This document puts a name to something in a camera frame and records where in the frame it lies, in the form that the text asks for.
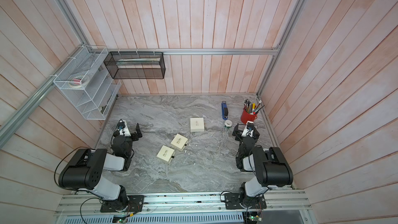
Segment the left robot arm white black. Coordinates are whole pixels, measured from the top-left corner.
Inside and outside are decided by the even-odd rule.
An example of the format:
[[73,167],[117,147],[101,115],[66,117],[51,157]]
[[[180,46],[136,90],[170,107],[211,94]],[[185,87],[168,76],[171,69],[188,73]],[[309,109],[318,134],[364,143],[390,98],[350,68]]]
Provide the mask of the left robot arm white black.
[[107,149],[79,148],[56,180],[66,190],[87,191],[102,201],[101,212],[124,212],[140,210],[133,205],[126,189],[102,176],[103,171],[125,172],[134,157],[133,143],[142,138],[140,125],[130,132],[126,121],[120,119],[111,140],[112,152]]

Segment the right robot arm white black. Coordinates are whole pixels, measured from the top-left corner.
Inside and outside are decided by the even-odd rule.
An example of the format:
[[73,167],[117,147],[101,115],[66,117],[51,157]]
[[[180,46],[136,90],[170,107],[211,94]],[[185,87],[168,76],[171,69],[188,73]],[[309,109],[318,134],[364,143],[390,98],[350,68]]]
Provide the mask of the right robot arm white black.
[[260,133],[253,122],[237,124],[232,136],[239,142],[235,162],[242,172],[254,177],[239,188],[239,204],[252,207],[260,204],[260,198],[269,190],[293,183],[293,172],[278,147],[263,148],[257,143]]

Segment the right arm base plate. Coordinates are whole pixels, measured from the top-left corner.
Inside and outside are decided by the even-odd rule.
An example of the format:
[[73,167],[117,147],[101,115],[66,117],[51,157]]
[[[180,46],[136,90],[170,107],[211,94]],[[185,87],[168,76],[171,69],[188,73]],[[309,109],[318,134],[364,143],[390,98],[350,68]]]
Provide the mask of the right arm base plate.
[[248,197],[240,193],[227,192],[222,194],[224,197],[221,200],[226,205],[226,209],[266,209],[267,205],[265,202],[264,195],[256,195],[254,197]]

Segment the cream drawer jewelry box front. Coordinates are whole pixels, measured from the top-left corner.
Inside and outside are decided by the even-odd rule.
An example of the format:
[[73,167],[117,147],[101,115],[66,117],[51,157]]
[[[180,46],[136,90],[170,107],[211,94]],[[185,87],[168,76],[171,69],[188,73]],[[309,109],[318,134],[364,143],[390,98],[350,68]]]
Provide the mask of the cream drawer jewelry box front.
[[175,149],[163,145],[157,154],[157,158],[170,164],[171,160],[174,158],[174,154]]

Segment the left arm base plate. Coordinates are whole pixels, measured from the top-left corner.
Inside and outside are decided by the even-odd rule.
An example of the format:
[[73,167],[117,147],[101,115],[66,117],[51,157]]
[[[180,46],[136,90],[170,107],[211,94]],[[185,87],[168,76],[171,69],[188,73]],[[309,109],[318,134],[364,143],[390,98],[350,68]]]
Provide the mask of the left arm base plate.
[[113,212],[141,212],[143,208],[145,196],[143,195],[129,195],[120,197],[117,200],[106,201],[103,200],[100,212],[113,213]]

